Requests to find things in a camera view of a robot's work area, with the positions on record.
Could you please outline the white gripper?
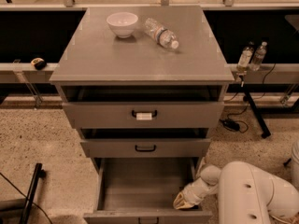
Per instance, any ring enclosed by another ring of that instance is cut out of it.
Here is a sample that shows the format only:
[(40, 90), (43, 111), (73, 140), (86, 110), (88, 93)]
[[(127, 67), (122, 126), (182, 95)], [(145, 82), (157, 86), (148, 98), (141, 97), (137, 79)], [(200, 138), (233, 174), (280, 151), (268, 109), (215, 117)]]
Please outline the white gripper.
[(199, 204), (207, 195), (215, 194), (218, 185), (210, 185), (203, 179), (188, 184), (173, 201), (173, 207), (179, 209), (189, 209)]

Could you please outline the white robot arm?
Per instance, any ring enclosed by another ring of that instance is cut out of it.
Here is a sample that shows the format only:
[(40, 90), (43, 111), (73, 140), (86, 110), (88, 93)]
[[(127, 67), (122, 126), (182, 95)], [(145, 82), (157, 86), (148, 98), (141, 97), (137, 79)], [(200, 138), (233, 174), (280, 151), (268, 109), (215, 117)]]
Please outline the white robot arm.
[(178, 193), (177, 210), (190, 209), (216, 194), (219, 224), (298, 224), (299, 142), (292, 145), (290, 182), (252, 164), (232, 161), (223, 168), (200, 162), (199, 176)]

